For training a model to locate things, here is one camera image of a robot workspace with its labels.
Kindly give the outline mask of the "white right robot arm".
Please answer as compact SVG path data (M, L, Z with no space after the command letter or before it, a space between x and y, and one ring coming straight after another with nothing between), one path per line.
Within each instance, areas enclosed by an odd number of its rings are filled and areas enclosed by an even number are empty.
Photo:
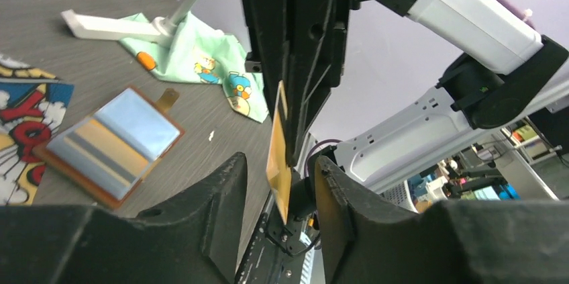
M306 133L343 73L348 20L371 0L242 0L252 50L274 117L270 156L291 182ZM335 163L382 191L494 130L546 106L568 50L503 0L373 0L461 50L415 103L333 151Z

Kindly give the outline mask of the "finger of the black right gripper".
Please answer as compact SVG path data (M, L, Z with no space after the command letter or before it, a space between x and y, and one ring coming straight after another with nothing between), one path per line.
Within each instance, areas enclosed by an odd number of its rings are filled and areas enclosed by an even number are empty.
M253 59L261 64L264 96L270 115L277 112L280 81L287 81L289 41L287 0L242 0Z
M333 0L290 0L291 51L286 70L287 164L295 166L306 129L309 87L323 39L327 33Z

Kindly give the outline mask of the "gold credit card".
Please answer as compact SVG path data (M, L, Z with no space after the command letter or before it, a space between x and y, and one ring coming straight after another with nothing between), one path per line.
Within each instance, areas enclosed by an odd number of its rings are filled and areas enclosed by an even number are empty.
M291 167L287 163L287 145L282 121L287 120L287 99L283 81L278 83L270 146L266 165L266 176L274 195L283 224L287 224L292 185Z

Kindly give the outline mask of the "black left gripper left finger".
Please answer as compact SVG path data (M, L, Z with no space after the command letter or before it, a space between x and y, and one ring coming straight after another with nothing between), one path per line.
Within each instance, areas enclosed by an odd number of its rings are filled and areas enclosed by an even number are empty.
M2 283L233 283L248 182L237 152L135 218L94 205L1 208Z

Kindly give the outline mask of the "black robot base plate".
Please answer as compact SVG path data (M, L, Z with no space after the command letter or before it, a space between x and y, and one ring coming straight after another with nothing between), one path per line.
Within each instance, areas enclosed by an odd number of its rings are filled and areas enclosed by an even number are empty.
M310 214L303 219L291 217L284 225L274 195L269 194L236 271L235 282L309 284L320 239L313 221L314 215Z

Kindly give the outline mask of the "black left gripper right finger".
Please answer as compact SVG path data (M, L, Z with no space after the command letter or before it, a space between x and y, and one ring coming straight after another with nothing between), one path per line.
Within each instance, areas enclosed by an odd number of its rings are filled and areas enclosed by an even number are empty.
M327 283L567 283L567 201L443 200L416 214L315 161Z

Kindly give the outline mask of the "brown leather card holder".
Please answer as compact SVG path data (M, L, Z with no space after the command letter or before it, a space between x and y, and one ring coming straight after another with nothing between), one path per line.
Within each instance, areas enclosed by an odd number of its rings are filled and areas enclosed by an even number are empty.
M185 131L168 114L178 91L153 101L128 87L33 152L95 201L119 208Z

